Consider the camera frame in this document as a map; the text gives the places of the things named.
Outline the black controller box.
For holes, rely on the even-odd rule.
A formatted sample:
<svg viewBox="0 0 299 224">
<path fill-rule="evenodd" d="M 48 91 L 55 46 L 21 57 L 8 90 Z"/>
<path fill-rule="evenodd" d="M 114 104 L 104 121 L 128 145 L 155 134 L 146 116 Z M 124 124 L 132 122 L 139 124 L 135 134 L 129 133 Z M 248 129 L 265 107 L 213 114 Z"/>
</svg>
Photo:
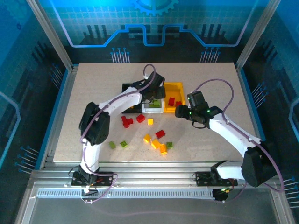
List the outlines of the black controller box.
<svg viewBox="0 0 299 224">
<path fill-rule="evenodd" d="M 227 200 L 230 190 L 227 188 L 213 189 L 213 198 L 215 201 L 223 203 Z"/>
</svg>

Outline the white plastic bin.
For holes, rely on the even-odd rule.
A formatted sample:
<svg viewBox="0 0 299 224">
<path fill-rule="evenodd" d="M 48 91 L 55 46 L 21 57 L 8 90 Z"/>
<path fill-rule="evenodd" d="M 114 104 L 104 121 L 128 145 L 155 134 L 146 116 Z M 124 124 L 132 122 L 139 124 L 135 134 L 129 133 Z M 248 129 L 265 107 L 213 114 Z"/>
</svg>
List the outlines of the white plastic bin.
<svg viewBox="0 0 299 224">
<path fill-rule="evenodd" d="M 164 100 L 161 100 L 161 108 L 150 108 L 149 104 L 152 104 L 152 101 L 142 103 L 142 112 L 143 113 L 163 113 L 164 112 Z"/>
</svg>

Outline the aluminium front beam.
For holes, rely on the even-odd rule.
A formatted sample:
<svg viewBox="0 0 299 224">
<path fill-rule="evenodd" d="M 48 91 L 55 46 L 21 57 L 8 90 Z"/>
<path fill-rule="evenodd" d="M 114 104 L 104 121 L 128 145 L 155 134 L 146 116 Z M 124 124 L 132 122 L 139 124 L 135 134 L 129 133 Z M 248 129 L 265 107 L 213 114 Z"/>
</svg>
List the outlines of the aluminium front beam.
<svg viewBox="0 0 299 224">
<path fill-rule="evenodd" d="M 38 182 L 71 184 L 74 171 L 34 170 L 31 178 Z M 116 188 L 195 188 L 194 172 L 119 171 L 113 175 Z"/>
</svg>

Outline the aluminium side rail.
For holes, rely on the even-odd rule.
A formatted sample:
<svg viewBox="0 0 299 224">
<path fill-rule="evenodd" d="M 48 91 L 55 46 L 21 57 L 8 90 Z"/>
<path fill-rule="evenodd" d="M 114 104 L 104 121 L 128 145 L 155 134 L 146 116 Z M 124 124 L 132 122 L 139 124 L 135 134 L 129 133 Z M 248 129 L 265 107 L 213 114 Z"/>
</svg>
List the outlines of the aluminium side rail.
<svg viewBox="0 0 299 224">
<path fill-rule="evenodd" d="M 75 65 L 72 71 L 66 71 L 64 74 L 36 161 L 36 170 L 43 169 L 48 154 L 54 153 L 56 150 L 77 71 L 78 65 Z"/>
</svg>

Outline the black plastic bin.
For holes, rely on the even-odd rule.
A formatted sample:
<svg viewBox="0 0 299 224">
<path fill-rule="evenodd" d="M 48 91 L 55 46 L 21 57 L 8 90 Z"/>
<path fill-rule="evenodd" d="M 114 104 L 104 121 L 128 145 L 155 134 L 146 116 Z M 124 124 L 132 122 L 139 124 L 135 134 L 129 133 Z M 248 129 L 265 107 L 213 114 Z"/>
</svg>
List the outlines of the black plastic bin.
<svg viewBox="0 0 299 224">
<path fill-rule="evenodd" d="M 130 83 L 123 83 L 122 84 L 122 92 L 126 91 L 129 86 L 130 86 Z M 122 112 L 122 114 L 129 114 L 129 113 L 142 113 L 142 104 L 139 103 L 137 105 L 134 105 L 134 109 L 128 108 Z"/>
</svg>

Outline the aluminium frame post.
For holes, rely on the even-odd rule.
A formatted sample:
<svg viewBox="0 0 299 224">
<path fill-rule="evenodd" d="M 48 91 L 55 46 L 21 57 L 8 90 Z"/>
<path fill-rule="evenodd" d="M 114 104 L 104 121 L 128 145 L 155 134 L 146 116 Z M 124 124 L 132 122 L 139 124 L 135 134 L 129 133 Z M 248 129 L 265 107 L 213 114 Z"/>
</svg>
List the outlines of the aluminium frame post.
<svg viewBox="0 0 299 224">
<path fill-rule="evenodd" d="M 236 71 L 240 72 L 243 66 L 245 65 L 247 59 L 252 53 L 254 47 L 256 46 L 261 35 L 264 33 L 269 21 L 274 15 L 277 7 L 279 6 L 281 0 L 269 0 L 267 6 L 265 7 L 262 15 L 260 16 L 248 42 L 246 43 L 243 51 L 241 52 L 237 62 L 236 62 Z"/>
<path fill-rule="evenodd" d="M 45 34 L 47 35 L 48 39 L 50 40 L 52 46 L 54 47 L 56 53 L 58 54 L 60 60 L 62 61 L 63 65 L 69 72 L 73 72 L 77 66 L 73 65 L 71 62 L 70 57 L 67 54 L 62 42 L 60 41 L 54 27 L 52 26 L 45 10 L 43 9 L 42 5 L 40 4 L 39 0 L 26 0 L 28 5 L 30 6 L 32 12 L 34 13 L 36 19 L 38 20 L 39 24 L 43 28 Z"/>
</svg>

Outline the yellow plastic bin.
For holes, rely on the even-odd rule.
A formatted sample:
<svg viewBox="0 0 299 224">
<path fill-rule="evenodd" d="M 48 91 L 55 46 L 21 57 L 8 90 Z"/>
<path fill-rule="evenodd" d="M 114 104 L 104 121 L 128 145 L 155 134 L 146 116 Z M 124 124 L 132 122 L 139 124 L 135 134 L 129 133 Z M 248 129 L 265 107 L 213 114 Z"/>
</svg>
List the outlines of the yellow plastic bin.
<svg viewBox="0 0 299 224">
<path fill-rule="evenodd" d="M 165 83 L 165 98 L 164 98 L 164 113 L 174 113 L 176 101 L 181 101 L 185 104 L 185 95 L 183 83 Z M 175 98 L 174 106 L 168 106 L 169 98 Z"/>
</svg>

